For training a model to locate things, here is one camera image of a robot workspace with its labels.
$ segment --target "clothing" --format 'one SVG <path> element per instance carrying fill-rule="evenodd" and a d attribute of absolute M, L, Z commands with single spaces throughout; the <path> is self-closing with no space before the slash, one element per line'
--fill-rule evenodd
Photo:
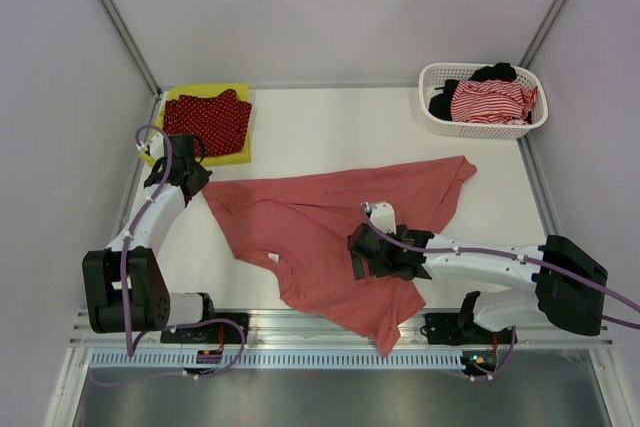
<path fill-rule="evenodd" d="M 181 95 L 191 95 L 194 97 L 209 98 L 220 95 L 225 90 L 232 89 L 238 94 L 238 100 L 245 102 L 249 101 L 249 84 L 188 84 L 178 85 L 169 91 L 167 100 L 178 100 Z M 158 115 L 157 125 L 162 127 L 164 125 L 164 106 L 160 110 Z M 147 162 L 151 166 L 155 163 L 155 159 L 148 157 Z M 231 165 L 231 164 L 244 164 L 251 162 L 251 135 L 247 132 L 247 136 L 244 139 L 244 146 L 242 151 L 235 154 L 219 155 L 216 157 L 205 157 L 201 164 L 204 167 L 213 167 L 216 165 Z"/>
<path fill-rule="evenodd" d="M 516 70 L 507 62 L 499 62 L 494 66 L 487 65 L 476 70 L 469 80 L 476 82 L 486 82 L 488 80 L 503 80 L 505 82 L 514 82 L 516 80 Z M 457 80 L 446 80 L 442 94 L 431 98 L 429 102 L 429 112 L 440 120 L 451 122 L 451 101 L 453 94 L 458 87 Z"/>
<path fill-rule="evenodd" d="M 508 124 L 524 121 L 535 105 L 538 89 L 524 89 L 516 82 L 461 81 L 451 101 L 454 122 Z"/>
<path fill-rule="evenodd" d="M 398 324 L 424 306 L 411 282 L 354 279 L 347 236 L 360 203 L 385 200 L 396 222 L 440 232 L 476 168 L 464 157 L 287 179 L 210 182 L 204 197 L 239 260 L 271 270 L 293 309 L 320 314 L 362 336 L 383 355 Z"/>
<path fill-rule="evenodd" d="M 451 100 L 458 87 L 458 80 L 448 79 L 444 81 L 442 93 L 431 98 L 429 112 L 440 120 L 451 122 Z"/>
<path fill-rule="evenodd" d="M 251 104 L 238 100 L 233 89 L 217 97 L 180 95 L 165 103 L 164 130 L 168 134 L 196 134 L 204 141 L 206 156 L 241 152 L 249 127 Z M 202 156 L 196 143 L 196 155 Z"/>
<path fill-rule="evenodd" d="M 498 62 L 494 66 L 487 65 L 476 70 L 469 80 L 476 82 L 486 82 L 487 80 L 503 80 L 504 82 L 514 82 L 517 78 L 516 69 L 507 62 Z"/>

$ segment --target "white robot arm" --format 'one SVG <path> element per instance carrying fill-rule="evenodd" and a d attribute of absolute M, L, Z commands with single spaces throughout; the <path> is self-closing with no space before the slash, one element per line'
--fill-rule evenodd
<path fill-rule="evenodd" d="M 160 159 L 145 181 L 144 199 L 151 202 L 135 227 L 130 226 L 142 206 L 134 209 L 129 222 L 106 249 L 88 252 L 82 262 L 89 321 L 95 332 L 123 332 L 122 289 L 129 290 L 131 326 L 134 331 L 158 331 L 168 325 L 193 324 L 214 315 L 206 293 L 170 293 L 156 257 L 169 228 L 189 201 L 209 181 L 211 172 L 195 160 L 194 137 L 170 137 L 171 171 L 162 190 L 159 187 L 166 159 Z M 125 239 L 131 242 L 126 253 L 127 279 L 120 277 Z"/>
<path fill-rule="evenodd" d="M 499 332 L 513 325 L 550 322 L 576 334 L 600 333 L 604 294 L 531 262 L 551 262 L 605 286 L 604 267 L 570 240 L 549 236 L 544 245 L 473 244 L 396 226 L 388 202 L 365 204 L 365 211 L 367 223 L 348 240 L 356 279 L 365 277 L 366 262 L 369 275 L 376 277 L 455 278 L 508 287 L 467 294 L 458 317 L 461 329 L 473 324 Z"/>

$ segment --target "white wall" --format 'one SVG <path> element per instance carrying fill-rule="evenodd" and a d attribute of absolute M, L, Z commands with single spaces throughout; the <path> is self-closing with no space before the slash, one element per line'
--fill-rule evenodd
<path fill-rule="evenodd" d="M 416 83 L 519 62 L 551 0 L 115 0 L 161 85 Z"/>
<path fill-rule="evenodd" d="M 640 301 L 640 0 L 570 0 L 532 70 L 549 97 L 533 136 L 562 230 Z M 609 302 L 611 315 L 639 316 Z M 614 330 L 640 394 L 640 332 Z"/>
<path fill-rule="evenodd" d="M 0 0 L 0 425 L 41 425 L 150 93 L 96 0 Z"/>

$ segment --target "white plastic basket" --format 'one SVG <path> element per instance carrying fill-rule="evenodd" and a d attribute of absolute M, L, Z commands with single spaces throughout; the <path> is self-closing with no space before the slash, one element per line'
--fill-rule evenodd
<path fill-rule="evenodd" d="M 473 73 L 485 67 L 485 64 L 454 64 L 437 63 L 426 66 L 420 73 L 418 91 L 420 94 L 420 106 L 424 115 L 427 116 L 427 127 L 431 132 L 438 135 L 450 135 L 453 137 L 477 137 L 484 139 L 517 139 L 522 137 L 531 129 L 540 127 L 547 120 L 549 111 L 547 109 L 547 99 L 540 80 L 534 74 L 521 67 L 516 69 L 516 82 L 522 87 L 533 89 L 538 87 L 536 104 L 531 112 L 530 125 L 504 125 L 504 124 L 473 124 L 469 122 L 449 122 L 434 117 L 429 112 L 429 101 L 432 97 L 442 91 L 437 87 L 444 86 L 447 79 L 468 80 Z"/>

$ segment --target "purple cable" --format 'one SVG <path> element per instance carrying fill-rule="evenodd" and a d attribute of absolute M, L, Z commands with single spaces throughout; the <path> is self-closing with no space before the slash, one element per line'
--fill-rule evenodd
<path fill-rule="evenodd" d="M 138 130 L 136 130 L 136 143 L 138 145 L 142 145 L 142 142 L 140 141 L 140 134 L 143 131 L 148 129 L 155 130 L 156 132 L 159 132 L 162 135 L 162 137 L 164 137 L 165 156 L 167 158 L 167 163 L 163 167 L 164 174 L 162 175 L 162 179 L 160 180 L 158 187 L 156 188 L 156 190 L 153 191 L 153 194 L 151 194 L 151 199 L 147 200 L 144 204 L 142 204 L 142 207 L 140 207 L 140 210 L 133 217 L 133 220 L 131 221 L 131 223 L 127 228 L 131 236 L 126 236 L 124 238 L 124 241 L 122 242 L 122 254 L 120 255 L 120 281 L 122 282 L 122 310 L 124 314 L 124 335 L 125 335 L 125 342 L 127 345 L 127 355 L 129 357 L 132 357 L 133 354 L 135 353 L 138 342 L 140 342 L 140 339 L 144 335 L 144 332 L 141 332 L 140 334 L 138 334 L 138 337 L 136 338 L 135 341 L 133 340 L 133 332 L 131 328 L 131 303 L 129 301 L 129 289 L 127 287 L 127 275 L 128 275 L 127 252 L 129 251 L 129 247 L 131 246 L 131 239 L 133 238 L 133 233 L 136 227 L 138 226 L 138 224 L 140 223 L 142 216 L 147 211 L 149 206 L 153 202 L 155 202 L 158 195 L 160 195 L 162 188 L 167 183 L 167 179 L 169 178 L 169 173 L 171 172 L 171 163 L 173 162 L 173 149 L 171 148 L 171 140 L 169 139 L 169 136 L 167 135 L 167 133 L 164 130 L 162 130 L 160 127 L 156 125 L 151 125 L 151 124 L 138 127 Z"/>
<path fill-rule="evenodd" d="M 500 365 L 496 367 L 496 370 L 494 370 L 490 374 L 474 375 L 472 377 L 467 376 L 466 374 L 458 374 L 458 373 L 453 373 L 452 375 L 454 375 L 455 377 L 459 377 L 461 379 L 471 380 L 473 378 L 473 382 L 482 382 L 484 380 L 492 380 L 497 374 L 502 372 L 507 367 L 507 364 L 509 363 L 509 361 L 511 360 L 511 357 L 513 356 L 513 349 L 516 345 L 516 340 L 517 340 L 517 335 L 516 335 L 516 328 L 514 326 L 511 328 L 511 343 L 509 344 L 509 350 L 507 350 L 507 355 L 505 356 L 502 363 L 500 363 Z"/>
<path fill-rule="evenodd" d="M 459 247 L 457 251 L 455 251 L 452 248 L 438 248 L 438 249 L 429 249 L 429 248 L 421 248 L 421 247 L 414 247 L 412 245 L 408 245 L 408 244 L 403 244 L 402 242 L 394 239 L 393 237 L 385 234 L 384 232 L 382 232 L 380 229 L 378 229 L 375 225 L 373 225 L 373 222 L 371 221 L 371 219 L 369 218 L 369 216 L 367 215 L 367 209 L 366 209 L 366 205 L 362 204 L 360 206 L 360 210 L 362 211 L 362 215 L 364 216 L 364 218 L 366 219 L 367 224 L 369 225 L 369 227 L 371 227 L 371 229 L 378 234 L 378 236 L 380 236 L 381 238 L 383 238 L 384 240 L 386 240 L 387 242 L 397 246 L 397 247 L 401 247 L 405 250 L 408 250 L 410 252 L 418 252 L 418 253 L 422 253 L 422 254 L 451 254 L 451 253 L 460 253 L 460 254 L 464 254 L 464 253 L 468 253 L 468 254 L 486 254 L 486 255 L 493 255 L 495 257 L 504 257 L 507 259 L 511 259 L 511 260 L 518 260 L 518 255 L 517 254 L 511 254 L 508 252 L 502 252 L 501 250 L 495 250 L 495 249 L 485 249 L 485 248 L 480 248 L 480 247 Z M 575 274 L 567 269 L 564 269 L 562 267 L 559 267 L 555 264 L 551 264 L 549 262 L 545 262 L 544 260 L 538 260 L 538 259 L 534 259 L 532 257 L 529 257 L 528 255 L 524 256 L 523 259 L 524 263 L 531 263 L 531 264 L 535 264 L 535 265 L 539 265 L 540 267 L 544 267 L 546 269 L 552 270 L 554 272 L 557 272 L 560 275 L 563 275 L 565 277 L 569 277 L 570 279 L 575 280 L 576 282 L 579 282 L 583 285 L 586 285 L 589 288 L 592 288 L 594 290 L 597 290 L 598 292 L 602 292 L 605 295 L 608 295 L 609 297 L 613 297 L 614 299 L 616 299 L 619 302 L 622 302 L 624 305 L 626 305 L 627 307 L 630 307 L 631 309 L 635 310 L 636 312 L 640 313 L 640 304 L 637 304 L 636 302 L 634 302 L 631 299 L 628 299 L 627 297 L 625 297 L 622 294 L 619 294 L 618 292 L 611 290 L 607 287 L 604 287 L 600 284 L 596 284 L 595 282 L 589 280 L 589 279 L 585 279 L 584 277 Z M 614 324 L 618 324 L 618 325 L 622 325 L 624 327 L 629 327 L 630 329 L 636 329 L 636 330 L 640 330 L 640 324 L 635 324 L 633 322 L 628 322 L 626 320 L 621 320 L 621 319 L 616 319 L 614 317 L 609 317 L 607 315 L 603 315 L 602 316 L 602 320 L 606 320 L 608 322 L 612 322 Z"/>
<path fill-rule="evenodd" d="M 240 360 L 240 357 L 242 357 L 242 354 L 244 353 L 244 345 L 247 342 L 247 338 L 244 335 L 244 331 L 242 330 L 242 328 L 236 324 L 233 320 L 229 320 L 229 319 L 210 319 L 210 320 L 203 320 L 202 322 L 197 322 L 195 324 L 180 324 L 180 325 L 176 325 L 174 326 L 177 329 L 194 329 L 197 327 L 204 327 L 205 325 L 211 325 L 211 324 L 228 324 L 232 327 L 234 327 L 239 333 L 240 333 L 240 350 L 238 351 L 238 353 L 233 357 L 233 359 L 231 359 L 231 362 L 229 362 L 227 365 L 225 365 L 224 367 L 215 370 L 214 372 L 210 372 L 208 374 L 200 374 L 198 377 L 200 378 L 209 378 L 209 377 L 218 377 L 222 374 L 225 374 L 227 372 L 229 372 L 229 370 L 231 370 L 231 367 L 233 367 L 235 364 L 238 363 L 238 361 Z M 174 327 L 168 327 L 165 330 L 170 330 L 173 329 Z M 94 376 L 93 376 L 93 370 L 89 369 L 88 374 L 89 376 L 89 380 L 91 382 L 93 382 L 94 384 L 96 384 L 99 387 L 106 387 L 106 388 L 111 388 L 111 387 L 122 387 L 124 385 L 130 385 L 130 384 L 134 384 L 136 382 L 141 382 L 143 380 L 149 380 L 149 379 L 159 379 L 159 378 L 163 378 L 163 377 L 183 377 L 183 371 L 180 372 L 159 372 L 157 374 L 151 374 L 148 375 L 146 377 L 140 377 L 137 379 L 130 379 L 130 380 L 124 380 L 121 382 L 103 382 L 101 380 L 97 380 Z"/>

